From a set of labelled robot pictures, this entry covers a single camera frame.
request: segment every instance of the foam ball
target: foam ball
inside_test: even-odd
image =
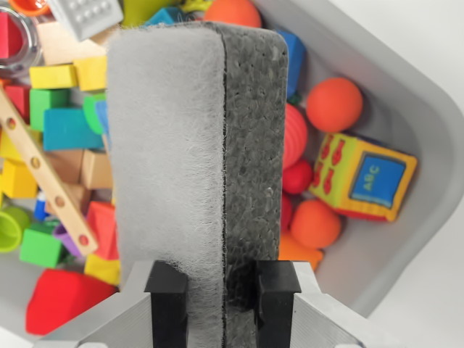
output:
[[[288,230],[293,215],[293,207],[290,198],[282,192],[281,202],[281,230]]]
[[[319,131],[344,131],[356,123],[362,110],[363,96],[346,78],[329,78],[316,85],[307,96],[307,117]]]
[[[301,194],[310,187],[312,168],[308,161],[301,159],[282,174],[282,189],[287,194]]]
[[[302,246],[321,249],[335,242],[341,231],[341,221],[328,205],[311,199],[298,206],[290,231]]]
[[[283,168],[294,165],[305,152],[307,126],[305,118],[290,104],[285,107],[285,135],[283,140]]]
[[[215,0],[204,20],[261,28],[261,16],[250,0]]]

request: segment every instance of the yellow block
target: yellow block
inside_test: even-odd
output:
[[[35,198],[37,183],[24,163],[6,159],[2,175],[3,192],[9,198]]]
[[[90,254],[87,256],[84,274],[116,286],[120,282],[120,269],[119,260],[108,261],[95,254]]]
[[[30,129],[29,133],[35,141],[38,143],[41,142],[41,132]],[[23,162],[20,153],[16,150],[16,146],[13,144],[12,140],[8,137],[6,132],[3,132],[1,135],[0,157],[6,158],[8,160]]]
[[[97,91],[107,87],[106,56],[78,59],[73,64],[81,91]]]
[[[78,79],[73,65],[32,67],[29,69],[30,84],[37,89],[77,87]]]

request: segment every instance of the blue block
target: blue block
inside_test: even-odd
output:
[[[157,25],[161,23],[172,25],[185,21],[186,15],[180,9],[177,7],[165,7],[155,13],[152,18],[147,20],[144,24],[144,27],[149,27],[150,25]]]
[[[48,109],[43,120],[43,149],[100,149],[102,137],[95,134],[82,109]]]
[[[305,58],[306,48],[298,36],[278,30],[289,48],[289,79],[287,80],[287,99],[297,92],[299,73]]]

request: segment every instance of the red ball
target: red ball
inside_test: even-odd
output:
[[[312,168],[310,163],[301,159],[282,174],[282,189],[287,194],[301,194],[310,187],[312,181]]]
[[[307,96],[306,114],[310,122],[326,133],[350,128],[360,118],[363,95],[346,78],[329,78],[314,87]]]
[[[307,126],[305,118],[290,104],[285,108],[285,136],[283,140],[283,168],[294,165],[305,152]]]

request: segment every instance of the toy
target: toy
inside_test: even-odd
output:
[[[45,0],[9,0],[9,3],[16,11],[28,17],[37,17],[50,13],[49,5]]]
[[[164,7],[157,13],[153,15],[152,18],[147,20],[144,24],[144,27],[150,25],[166,24],[172,25],[179,22],[185,22],[186,15],[182,12],[181,9],[177,7]]]
[[[297,92],[300,70],[305,58],[306,48],[298,36],[277,30],[283,36],[289,50],[289,78],[287,80],[287,99],[290,99]]]
[[[80,166],[84,151],[62,150],[46,152],[46,158],[56,170],[59,178],[65,183],[79,183]]]
[[[81,91],[98,91],[107,87],[107,57],[77,59],[73,62]]]
[[[7,12],[0,12],[0,59],[8,59],[22,47],[21,31]]]
[[[75,68],[72,65],[53,67],[31,67],[30,84],[37,89],[72,88],[78,85]]]
[[[285,136],[283,144],[283,168],[294,165],[305,152],[307,126],[298,109],[290,104],[285,108]]]
[[[110,203],[91,202],[87,221],[100,245],[95,255],[105,260],[118,260],[115,207]]]
[[[111,163],[106,152],[84,151],[80,182],[89,190],[112,189]]]
[[[287,194],[301,194],[308,190],[312,181],[310,163],[301,159],[282,173],[282,189]]]
[[[281,233],[281,243],[278,253],[279,260],[308,261],[312,269],[316,270],[323,258],[324,253],[322,251],[302,246],[289,232]]]
[[[332,245],[341,232],[340,217],[317,199],[302,202],[290,225],[291,235],[302,246],[313,249]]]
[[[72,35],[82,41],[123,20],[118,0],[48,0],[51,13]]]
[[[44,131],[44,112],[48,109],[67,107],[70,91],[68,89],[30,90],[30,127]]]
[[[46,335],[115,292],[114,286],[87,275],[45,270],[28,304],[26,331]]]
[[[352,218],[394,221],[417,159],[345,134],[328,134],[310,191]]]
[[[33,223],[24,231],[20,260],[35,265],[55,268],[63,260],[65,250],[61,241],[52,236],[58,221]]]
[[[121,263],[119,260],[105,260],[95,254],[87,256],[84,274],[111,285],[120,282]]]
[[[18,248],[29,225],[30,218],[24,210],[16,207],[0,210],[0,252],[12,252]]]
[[[250,0],[215,0],[204,13],[205,21],[261,28],[261,16]]]
[[[32,171],[45,195],[50,199],[53,208],[82,255],[90,254],[96,250],[98,244],[83,219],[82,213],[73,204],[70,195],[65,190],[58,175],[54,172],[40,146],[30,136],[24,121],[18,115],[11,101],[0,89],[0,126],[3,134],[13,140],[25,164]]]
[[[363,96],[359,88],[346,78],[324,80],[307,96],[307,118],[319,131],[345,131],[356,123],[362,110]]]
[[[82,109],[48,109],[43,122],[43,149],[98,149],[103,147],[86,122]]]

